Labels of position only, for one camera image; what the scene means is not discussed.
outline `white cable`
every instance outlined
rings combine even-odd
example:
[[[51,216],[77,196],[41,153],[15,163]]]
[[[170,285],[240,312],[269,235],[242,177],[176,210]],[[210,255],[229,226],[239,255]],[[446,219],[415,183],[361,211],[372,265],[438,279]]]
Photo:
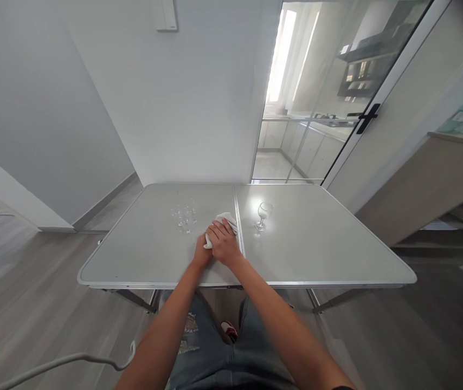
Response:
[[[34,378],[37,375],[43,374],[46,371],[49,371],[53,368],[56,368],[58,366],[63,366],[64,364],[71,363],[76,360],[86,360],[91,363],[102,363],[102,364],[108,364],[111,365],[116,371],[123,371],[127,366],[130,364],[132,359],[134,359],[134,355],[136,354],[136,342],[132,341],[132,344],[130,344],[130,357],[128,361],[122,365],[118,366],[116,362],[110,359],[106,359],[104,357],[96,357],[92,356],[86,353],[77,353],[74,355],[69,355],[69,356],[64,356],[60,357],[56,360],[50,361],[48,363],[42,364],[41,366],[35,367],[32,370],[29,370],[13,379],[10,379],[2,384],[0,384],[0,390],[9,390],[12,389],[15,386],[18,386],[21,383],[24,383],[25,381]]]

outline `door handle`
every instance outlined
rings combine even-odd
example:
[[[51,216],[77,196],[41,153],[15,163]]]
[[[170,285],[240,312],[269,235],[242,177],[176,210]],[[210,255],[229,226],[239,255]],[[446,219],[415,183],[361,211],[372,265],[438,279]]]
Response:
[[[380,106],[381,104],[377,103],[371,107],[371,110],[369,110],[368,113],[360,115],[358,117],[358,119],[360,120],[363,119],[363,122],[360,125],[360,127],[358,127],[358,131],[356,132],[356,134],[362,134],[369,125],[369,123],[371,123],[371,120],[378,117],[378,114],[376,114],[376,112],[380,109]]]

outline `red sneaker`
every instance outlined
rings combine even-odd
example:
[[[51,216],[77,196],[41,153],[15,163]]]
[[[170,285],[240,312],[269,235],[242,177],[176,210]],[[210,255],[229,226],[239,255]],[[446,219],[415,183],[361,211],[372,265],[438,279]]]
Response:
[[[232,343],[235,343],[237,341],[237,337],[239,337],[239,335],[237,334],[237,331],[229,321],[221,322],[221,328],[222,330],[224,330],[224,333],[228,335]]]

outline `glass door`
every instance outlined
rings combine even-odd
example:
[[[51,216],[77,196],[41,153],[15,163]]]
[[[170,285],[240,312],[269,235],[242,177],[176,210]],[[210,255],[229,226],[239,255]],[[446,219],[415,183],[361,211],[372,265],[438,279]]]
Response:
[[[321,185],[379,108],[374,97],[429,6],[429,0],[284,2],[252,182]]]

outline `jeans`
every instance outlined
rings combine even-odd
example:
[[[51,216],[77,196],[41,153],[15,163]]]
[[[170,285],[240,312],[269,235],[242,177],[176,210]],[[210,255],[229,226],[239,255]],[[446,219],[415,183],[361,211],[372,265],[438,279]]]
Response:
[[[171,291],[163,292],[162,301],[170,294]],[[261,383],[280,390],[297,389],[249,298],[241,304],[235,344],[225,344],[216,326],[202,298],[194,294],[170,375],[170,389],[210,389],[246,383]]]

